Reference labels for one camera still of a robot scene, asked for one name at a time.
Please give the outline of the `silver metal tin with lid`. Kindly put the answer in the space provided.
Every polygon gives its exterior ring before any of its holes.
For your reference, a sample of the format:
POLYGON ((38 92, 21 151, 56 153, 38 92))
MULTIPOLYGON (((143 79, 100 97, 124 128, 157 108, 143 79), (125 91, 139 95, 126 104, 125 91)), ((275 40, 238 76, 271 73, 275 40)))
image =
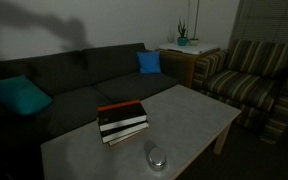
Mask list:
POLYGON ((167 162, 166 154, 163 149, 153 148, 148 155, 149 164, 155 169, 162 169, 167 162))

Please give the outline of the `blue throw pillow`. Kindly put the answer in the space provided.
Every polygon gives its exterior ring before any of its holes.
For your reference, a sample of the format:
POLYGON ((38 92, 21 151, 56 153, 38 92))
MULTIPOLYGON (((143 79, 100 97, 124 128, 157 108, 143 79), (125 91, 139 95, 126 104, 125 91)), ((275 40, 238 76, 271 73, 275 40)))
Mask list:
POLYGON ((160 73, 160 53, 158 51, 152 52, 138 52, 137 57, 140 63, 140 72, 143 74, 160 73))

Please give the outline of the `top black book orange spine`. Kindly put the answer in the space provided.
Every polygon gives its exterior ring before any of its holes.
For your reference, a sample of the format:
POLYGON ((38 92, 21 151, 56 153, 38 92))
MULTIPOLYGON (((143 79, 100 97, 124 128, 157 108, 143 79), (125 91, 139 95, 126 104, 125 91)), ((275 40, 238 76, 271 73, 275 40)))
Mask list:
POLYGON ((139 100, 102 106, 97 111, 98 125, 101 131, 147 120, 147 113, 139 100))

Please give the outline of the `wooden side table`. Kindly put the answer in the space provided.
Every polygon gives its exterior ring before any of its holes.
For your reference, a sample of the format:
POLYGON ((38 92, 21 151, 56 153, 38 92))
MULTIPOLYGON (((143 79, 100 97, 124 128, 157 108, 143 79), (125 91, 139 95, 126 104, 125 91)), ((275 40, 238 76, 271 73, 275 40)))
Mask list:
POLYGON ((207 50, 201 54, 192 55, 182 52, 162 50, 160 52, 161 71, 178 80, 178 82, 190 88, 192 86, 192 79, 195 69, 195 62, 207 55, 219 51, 219 48, 207 50))

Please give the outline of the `grey coffee table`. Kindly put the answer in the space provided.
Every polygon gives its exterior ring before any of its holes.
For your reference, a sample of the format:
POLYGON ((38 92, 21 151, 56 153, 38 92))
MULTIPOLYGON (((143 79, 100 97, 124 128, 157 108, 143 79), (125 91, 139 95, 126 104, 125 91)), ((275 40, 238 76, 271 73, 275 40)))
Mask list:
POLYGON ((102 143, 95 122, 41 145, 45 180, 174 180, 208 145, 220 153, 240 111, 177 85, 142 101, 149 128, 113 146, 102 143), (162 169, 148 162, 159 147, 162 169))

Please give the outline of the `middle black book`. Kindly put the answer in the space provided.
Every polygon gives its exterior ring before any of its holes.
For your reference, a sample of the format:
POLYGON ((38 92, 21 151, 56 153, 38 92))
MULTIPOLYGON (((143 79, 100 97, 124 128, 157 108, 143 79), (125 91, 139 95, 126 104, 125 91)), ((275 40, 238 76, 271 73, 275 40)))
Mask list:
POLYGON ((148 126, 149 124, 147 122, 142 122, 142 123, 136 123, 136 124, 127 125, 124 127, 102 131, 101 132, 102 142, 103 143, 110 142, 112 140, 123 137, 130 133, 147 128, 148 126))

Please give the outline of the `bottom orange book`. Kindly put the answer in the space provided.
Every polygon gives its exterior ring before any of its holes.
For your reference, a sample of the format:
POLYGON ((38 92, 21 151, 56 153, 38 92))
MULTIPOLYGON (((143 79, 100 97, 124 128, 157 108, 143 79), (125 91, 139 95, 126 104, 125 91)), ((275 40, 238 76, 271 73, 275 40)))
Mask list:
POLYGON ((114 140, 108 142, 108 144, 109 144, 110 146, 113 146, 113 145, 115 145, 115 144, 117 144, 117 143, 119 143, 119 142, 121 142, 121 141, 123 141, 123 140, 125 140, 125 139, 127 139, 127 138, 129 138, 129 137, 131 137, 131 136, 134 136, 134 135, 136 135, 136 134, 138 134, 138 133, 140 133, 140 132, 142 132, 142 131, 144 131, 144 130, 146 130, 146 129, 141 129, 141 130, 135 131, 135 132, 133 132, 133 133, 130 133, 130 134, 128 134, 128 135, 119 137, 119 138, 117 138, 117 139, 114 139, 114 140))

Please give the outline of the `teal plant pot with plant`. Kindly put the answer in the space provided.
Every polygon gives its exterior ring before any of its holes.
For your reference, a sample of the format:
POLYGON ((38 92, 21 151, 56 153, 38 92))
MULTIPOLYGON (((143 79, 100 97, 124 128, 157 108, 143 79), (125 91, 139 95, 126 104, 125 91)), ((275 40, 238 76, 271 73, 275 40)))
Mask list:
POLYGON ((186 46, 188 43, 188 38, 186 36, 186 24, 185 21, 179 20, 177 25, 177 30, 179 33, 179 37, 177 38, 177 43, 179 46, 186 46))

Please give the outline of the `dark grey fabric sofa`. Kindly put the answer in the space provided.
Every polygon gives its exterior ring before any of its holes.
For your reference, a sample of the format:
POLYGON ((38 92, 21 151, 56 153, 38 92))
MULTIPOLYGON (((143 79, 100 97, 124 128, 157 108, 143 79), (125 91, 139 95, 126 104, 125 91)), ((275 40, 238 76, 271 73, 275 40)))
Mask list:
POLYGON ((44 180, 40 145, 96 119, 99 106, 145 99, 178 84, 142 74, 142 43, 0 62, 0 79, 24 75, 53 102, 35 115, 0 120, 0 180, 44 180))

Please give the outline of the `small white plant pot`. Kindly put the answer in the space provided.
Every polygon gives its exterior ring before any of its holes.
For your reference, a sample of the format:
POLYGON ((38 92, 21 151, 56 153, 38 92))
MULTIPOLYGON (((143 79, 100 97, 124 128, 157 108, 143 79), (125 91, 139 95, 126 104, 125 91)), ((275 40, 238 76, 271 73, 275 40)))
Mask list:
POLYGON ((198 38, 190 38, 189 39, 190 46, 197 46, 198 43, 199 43, 199 39, 198 38))

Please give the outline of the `white board on side table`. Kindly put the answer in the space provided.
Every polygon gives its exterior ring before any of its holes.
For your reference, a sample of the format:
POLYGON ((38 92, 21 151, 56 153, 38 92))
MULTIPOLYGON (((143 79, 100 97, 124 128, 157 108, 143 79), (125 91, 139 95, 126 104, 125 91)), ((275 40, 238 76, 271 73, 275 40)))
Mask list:
POLYGON ((169 44, 160 45, 159 48, 162 50, 170 50, 170 51, 176 51, 176 52, 181 52, 185 54, 198 55, 198 54, 202 54, 204 52, 210 51, 212 49, 216 49, 218 48, 218 45, 199 42, 196 46, 191 46, 191 45, 179 46, 176 43, 169 43, 169 44))

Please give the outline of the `teal throw pillow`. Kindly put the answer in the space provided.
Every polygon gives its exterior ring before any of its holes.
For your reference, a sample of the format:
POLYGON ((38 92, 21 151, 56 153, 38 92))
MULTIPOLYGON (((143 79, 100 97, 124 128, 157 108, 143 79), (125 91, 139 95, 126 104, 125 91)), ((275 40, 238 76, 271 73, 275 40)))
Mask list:
POLYGON ((25 75, 0 80, 0 103, 16 114, 36 114, 52 101, 25 75))

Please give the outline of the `window blinds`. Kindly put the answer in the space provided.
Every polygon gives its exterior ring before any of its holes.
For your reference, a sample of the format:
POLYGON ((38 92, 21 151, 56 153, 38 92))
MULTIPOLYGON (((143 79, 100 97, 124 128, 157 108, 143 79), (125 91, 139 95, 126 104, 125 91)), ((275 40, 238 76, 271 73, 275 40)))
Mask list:
POLYGON ((241 0, 231 39, 288 43, 288 0, 241 0))

